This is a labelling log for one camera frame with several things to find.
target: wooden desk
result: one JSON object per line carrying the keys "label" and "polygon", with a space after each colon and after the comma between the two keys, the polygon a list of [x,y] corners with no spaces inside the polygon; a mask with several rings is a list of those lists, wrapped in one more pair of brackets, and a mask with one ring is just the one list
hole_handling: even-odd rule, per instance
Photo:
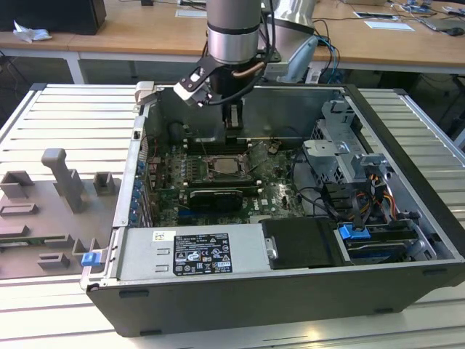
{"label": "wooden desk", "polygon": [[[449,4],[435,2],[433,8],[442,10],[444,5]],[[316,6],[313,17],[315,19],[355,18],[354,9],[411,16],[402,10],[396,12],[391,7],[354,5],[352,8],[337,0],[323,0]],[[446,16],[438,14],[434,16],[436,17]],[[465,68],[465,36],[452,37],[434,32],[413,18],[401,17],[401,20],[415,31],[371,29],[365,24],[365,20],[327,20],[326,22],[331,40],[341,52],[343,63],[403,65],[405,66],[403,70],[407,68],[407,71],[412,71],[413,66]],[[326,34],[322,23],[316,23],[316,28],[322,35]]]}
{"label": "wooden desk", "polygon": [[[445,3],[434,4],[442,9]],[[155,3],[142,7],[138,1],[105,0],[107,19],[96,36],[52,33],[49,41],[28,44],[12,33],[0,33],[0,49],[6,55],[59,57],[66,59],[73,79],[85,83],[80,60],[128,60],[196,62],[205,44],[206,19],[175,17],[177,6]],[[340,68],[421,73],[465,73],[465,36],[436,33],[425,25],[403,17],[414,32],[371,29],[356,18],[357,11],[396,14],[390,7],[342,4],[320,0],[314,19],[326,18],[333,44],[341,52]],[[401,15],[408,12],[399,10]],[[322,23],[318,31],[325,35]],[[318,47],[315,66],[329,59],[328,50]]]}

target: computer case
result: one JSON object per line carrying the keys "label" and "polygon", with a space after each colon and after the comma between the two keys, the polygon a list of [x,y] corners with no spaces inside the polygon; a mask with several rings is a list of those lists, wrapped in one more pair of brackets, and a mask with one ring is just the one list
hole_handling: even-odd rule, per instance
{"label": "computer case", "polygon": [[32,29],[95,35],[107,13],[103,0],[0,0],[0,31],[14,21]]}

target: paper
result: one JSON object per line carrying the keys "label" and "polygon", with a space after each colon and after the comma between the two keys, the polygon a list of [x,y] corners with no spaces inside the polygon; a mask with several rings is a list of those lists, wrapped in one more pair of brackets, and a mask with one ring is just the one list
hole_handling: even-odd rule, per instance
{"label": "paper", "polygon": [[195,11],[192,9],[178,9],[176,17],[184,18],[206,18],[206,11]]}
{"label": "paper", "polygon": [[389,29],[391,31],[415,31],[409,25],[405,23],[392,23],[392,22],[371,22],[365,21],[366,25],[372,29]]}
{"label": "paper", "polygon": [[29,29],[23,27],[16,23],[15,21],[15,29],[13,30],[13,34],[16,35],[23,41],[28,42],[29,44],[32,43],[33,40],[48,40],[52,37],[50,36],[49,32],[45,29]]}

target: aluminum profile table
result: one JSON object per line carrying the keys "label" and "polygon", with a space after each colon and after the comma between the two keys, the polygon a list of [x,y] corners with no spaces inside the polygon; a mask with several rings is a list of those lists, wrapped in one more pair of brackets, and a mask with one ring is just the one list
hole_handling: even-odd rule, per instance
{"label": "aluminum profile table", "polygon": [[[465,154],[408,96],[391,89],[360,92],[465,228]],[[367,129],[362,134],[381,152]]]}
{"label": "aluminum profile table", "polygon": [[[40,161],[36,151],[65,144],[69,160],[76,162],[83,176],[90,175],[85,163],[91,161],[97,167],[113,167],[116,176],[122,175],[130,127],[120,121],[134,122],[133,93],[134,86],[95,85],[48,85],[42,92],[29,92],[0,132],[0,165],[23,167],[28,162],[32,171]],[[462,219],[465,203],[454,193],[465,188],[459,186],[465,175],[463,154],[408,97],[392,90],[363,89],[362,93]],[[363,133],[371,143],[367,132]],[[23,153],[11,157],[10,151]],[[50,174],[36,170],[31,177],[49,179]],[[435,290],[396,314],[127,339],[119,337],[93,306],[80,289],[79,278],[0,281],[0,347],[465,348],[465,284]]]}

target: laptop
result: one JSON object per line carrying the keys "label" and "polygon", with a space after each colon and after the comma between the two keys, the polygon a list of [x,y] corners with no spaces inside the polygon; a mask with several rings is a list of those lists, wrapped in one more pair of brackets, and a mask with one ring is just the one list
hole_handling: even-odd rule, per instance
{"label": "laptop", "polygon": [[421,18],[420,21],[433,31],[447,31],[452,28],[462,28],[465,30],[465,21],[463,20],[433,20],[430,18]]}

